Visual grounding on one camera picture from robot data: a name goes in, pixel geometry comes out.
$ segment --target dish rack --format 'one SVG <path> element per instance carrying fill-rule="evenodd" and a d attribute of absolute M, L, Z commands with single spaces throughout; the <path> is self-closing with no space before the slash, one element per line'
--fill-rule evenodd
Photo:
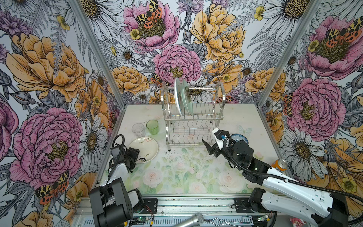
<path fill-rule="evenodd" d="M 219 126 L 223 119 L 225 91 L 223 84 L 218 81 L 215 86 L 189 87 L 189 90 L 202 89 L 213 95 L 211 101 L 193 101 L 193 114 L 184 110 L 184 116 L 178 112 L 175 101 L 170 100 L 174 87 L 167 87 L 163 82 L 161 87 L 161 104 L 166 126 L 166 144 L 170 151 L 172 145 L 203 145 L 202 139 L 214 144 L 211 131 Z"/>

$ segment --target floral tablecloth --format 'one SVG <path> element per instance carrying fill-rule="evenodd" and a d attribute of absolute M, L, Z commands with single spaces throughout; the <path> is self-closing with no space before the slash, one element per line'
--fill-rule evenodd
<path fill-rule="evenodd" d="M 254 105 L 226 105 L 220 129 L 241 133 L 249 140 L 254 156 L 266 163 L 278 159 Z M 251 193 L 257 184 L 246 180 L 227 160 L 209 156 L 204 146 L 171 147 L 165 142 L 165 123 L 161 105 L 129 105 L 119 133 L 125 135 L 128 146 L 136 136 L 131 132 L 135 123 L 150 119 L 159 122 L 160 132 L 146 136 L 156 139 L 159 151 L 150 162 L 136 164 L 133 173 L 124 180 L 127 190 L 138 188 L 142 194 L 235 194 Z"/>

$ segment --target silver microphone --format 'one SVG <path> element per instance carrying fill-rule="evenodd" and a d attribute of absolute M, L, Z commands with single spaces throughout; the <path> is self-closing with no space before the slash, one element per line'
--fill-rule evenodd
<path fill-rule="evenodd" d="M 193 227 L 200 226 L 204 222 L 204 217 L 201 213 L 196 213 L 190 219 L 180 222 L 173 227 Z"/>

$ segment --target ceramic plate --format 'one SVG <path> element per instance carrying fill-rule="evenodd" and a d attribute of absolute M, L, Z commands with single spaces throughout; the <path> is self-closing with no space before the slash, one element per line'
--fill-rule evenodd
<path fill-rule="evenodd" d="M 136 163 L 149 162 L 156 156 L 159 150 L 158 143 L 151 137 L 135 139 L 132 143 L 130 143 L 129 147 L 140 150 Z"/>
<path fill-rule="evenodd" d="M 181 88 L 181 83 L 180 80 L 178 78 L 175 79 L 174 81 L 174 100 L 175 100 L 175 105 L 176 108 L 178 110 L 178 112 L 180 113 L 181 116 L 184 116 L 184 105 L 182 102 L 182 95 L 180 93 L 180 88 Z"/>
<path fill-rule="evenodd" d="M 247 138 L 246 137 L 244 137 L 243 135 L 241 135 L 241 134 L 238 134 L 238 133 L 236 133 L 236 134 L 232 134 L 231 135 L 231 138 L 234 140 L 234 141 L 236 141 L 236 142 L 238 142 L 238 141 L 240 141 L 240 140 L 244 140 L 247 144 L 248 144 L 248 140 L 247 140 Z"/>
<path fill-rule="evenodd" d="M 183 80 L 181 86 L 181 98 L 183 100 L 185 110 L 189 112 L 189 114 L 193 115 L 193 103 L 189 95 L 189 85 L 187 81 Z"/>

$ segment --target clear plastic cup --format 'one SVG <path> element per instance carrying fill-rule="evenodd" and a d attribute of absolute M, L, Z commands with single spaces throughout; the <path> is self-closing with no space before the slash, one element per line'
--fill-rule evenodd
<path fill-rule="evenodd" d="M 157 120 L 148 121 L 146 127 L 152 135 L 156 135 L 159 132 L 159 123 Z"/>
<path fill-rule="evenodd" d="M 132 127 L 131 130 L 138 137 L 144 137 L 145 136 L 145 126 L 144 126 L 144 124 L 141 124 L 141 123 L 134 124 L 134 126 Z"/>

